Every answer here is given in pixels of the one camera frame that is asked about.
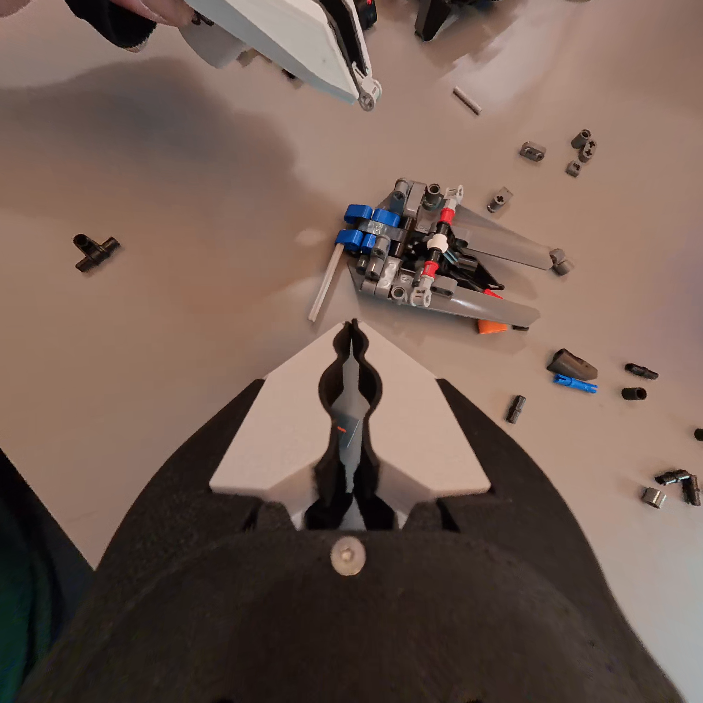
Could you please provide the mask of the dark grey curved panel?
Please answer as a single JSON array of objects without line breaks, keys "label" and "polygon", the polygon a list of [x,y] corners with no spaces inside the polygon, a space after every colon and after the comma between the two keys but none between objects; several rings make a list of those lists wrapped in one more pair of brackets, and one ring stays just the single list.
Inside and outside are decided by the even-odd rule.
[{"label": "dark grey curved panel", "polygon": [[591,382],[598,378],[598,369],[574,355],[568,349],[559,349],[546,366],[550,373],[565,375],[584,382]]}]

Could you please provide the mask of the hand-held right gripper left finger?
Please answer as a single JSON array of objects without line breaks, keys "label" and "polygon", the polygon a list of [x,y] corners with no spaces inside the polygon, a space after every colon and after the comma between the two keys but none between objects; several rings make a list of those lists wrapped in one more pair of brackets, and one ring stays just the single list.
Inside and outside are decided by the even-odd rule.
[{"label": "hand-held right gripper left finger", "polygon": [[336,325],[264,379],[209,487],[283,504],[317,505],[336,523],[351,501],[332,405],[344,390],[352,325]]}]

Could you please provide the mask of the person's left hand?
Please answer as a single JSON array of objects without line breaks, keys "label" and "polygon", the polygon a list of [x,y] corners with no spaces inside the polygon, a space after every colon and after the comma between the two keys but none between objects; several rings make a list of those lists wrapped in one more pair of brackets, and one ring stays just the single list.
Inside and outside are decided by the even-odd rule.
[{"label": "person's left hand", "polygon": [[112,3],[149,21],[170,27],[185,27],[195,17],[194,9],[185,1],[112,1]]}]

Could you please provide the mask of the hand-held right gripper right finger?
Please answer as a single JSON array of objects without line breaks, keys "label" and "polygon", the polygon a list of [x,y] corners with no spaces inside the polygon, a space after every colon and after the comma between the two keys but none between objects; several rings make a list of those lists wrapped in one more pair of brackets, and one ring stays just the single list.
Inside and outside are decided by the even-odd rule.
[{"label": "hand-held right gripper right finger", "polygon": [[365,528],[396,529],[419,503],[486,494],[491,483],[439,379],[367,323],[351,323],[367,401],[354,498]]}]

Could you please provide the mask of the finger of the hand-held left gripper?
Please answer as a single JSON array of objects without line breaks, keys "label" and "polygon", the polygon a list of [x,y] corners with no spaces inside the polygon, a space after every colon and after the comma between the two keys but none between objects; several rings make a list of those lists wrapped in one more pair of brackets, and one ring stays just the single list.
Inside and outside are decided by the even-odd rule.
[{"label": "finger of the hand-held left gripper", "polygon": [[329,1],[328,34],[330,51],[349,82],[373,76],[355,1]]},{"label": "finger of the hand-held left gripper", "polygon": [[315,89],[358,103],[358,82],[349,82],[330,51],[329,1],[188,1],[195,10],[295,78]]}]

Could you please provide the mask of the dark grey orange-striped lego tile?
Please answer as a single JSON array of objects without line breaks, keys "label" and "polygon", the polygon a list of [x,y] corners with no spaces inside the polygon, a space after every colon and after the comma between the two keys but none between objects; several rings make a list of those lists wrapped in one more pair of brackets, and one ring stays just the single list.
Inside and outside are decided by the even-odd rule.
[{"label": "dark grey orange-striped lego tile", "polygon": [[357,461],[356,437],[362,427],[361,420],[342,411],[336,411],[332,418],[332,426],[338,438],[339,458],[343,464],[350,465]]}]

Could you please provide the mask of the large lego vehicle build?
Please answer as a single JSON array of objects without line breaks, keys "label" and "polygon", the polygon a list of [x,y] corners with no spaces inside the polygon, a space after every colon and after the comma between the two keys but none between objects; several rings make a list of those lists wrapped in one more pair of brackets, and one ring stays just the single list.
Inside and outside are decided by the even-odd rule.
[{"label": "large lego vehicle build", "polygon": [[424,44],[437,37],[444,39],[479,18],[495,14],[497,7],[503,10],[510,4],[511,1],[419,1],[414,33]]}]

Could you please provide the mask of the long light grey lego axle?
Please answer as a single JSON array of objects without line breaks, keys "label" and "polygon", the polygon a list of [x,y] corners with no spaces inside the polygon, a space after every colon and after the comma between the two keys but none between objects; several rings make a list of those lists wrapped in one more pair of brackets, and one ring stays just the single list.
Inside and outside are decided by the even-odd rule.
[{"label": "long light grey lego axle", "polygon": [[325,273],[323,274],[321,285],[313,301],[312,308],[310,309],[309,314],[307,316],[307,320],[311,323],[315,323],[315,321],[317,320],[317,317],[319,315],[319,312],[321,311],[324,299],[326,298],[326,295],[329,291],[330,284],[337,271],[339,260],[341,259],[344,250],[345,246],[342,243],[335,244],[328,266],[325,270]]}]

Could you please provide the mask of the black angled lego connector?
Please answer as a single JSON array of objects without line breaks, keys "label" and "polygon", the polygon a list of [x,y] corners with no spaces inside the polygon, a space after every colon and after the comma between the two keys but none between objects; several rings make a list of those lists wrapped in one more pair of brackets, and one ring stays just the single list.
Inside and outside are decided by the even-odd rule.
[{"label": "black angled lego connector", "polygon": [[698,477],[686,470],[670,470],[655,476],[655,482],[660,486],[679,484],[684,502],[688,505],[700,506],[700,488]]}]

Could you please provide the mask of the grey winged lego assembly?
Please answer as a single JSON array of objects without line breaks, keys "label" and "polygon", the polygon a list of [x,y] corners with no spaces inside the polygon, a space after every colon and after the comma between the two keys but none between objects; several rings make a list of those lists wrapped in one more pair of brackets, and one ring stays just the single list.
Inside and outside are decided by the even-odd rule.
[{"label": "grey winged lego assembly", "polygon": [[379,206],[347,206],[335,244],[345,246],[356,289],[396,305],[530,327],[539,312],[508,301],[487,262],[553,272],[551,249],[462,206],[462,197],[462,186],[400,178]]}]

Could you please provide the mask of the black lego T connector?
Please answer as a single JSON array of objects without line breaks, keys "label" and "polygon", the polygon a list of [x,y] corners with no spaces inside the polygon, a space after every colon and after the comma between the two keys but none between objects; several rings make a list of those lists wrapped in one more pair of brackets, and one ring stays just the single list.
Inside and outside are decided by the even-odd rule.
[{"label": "black lego T connector", "polygon": [[97,243],[87,235],[78,234],[72,241],[83,254],[83,258],[75,264],[75,268],[83,274],[101,266],[121,247],[120,242],[113,237]]}]

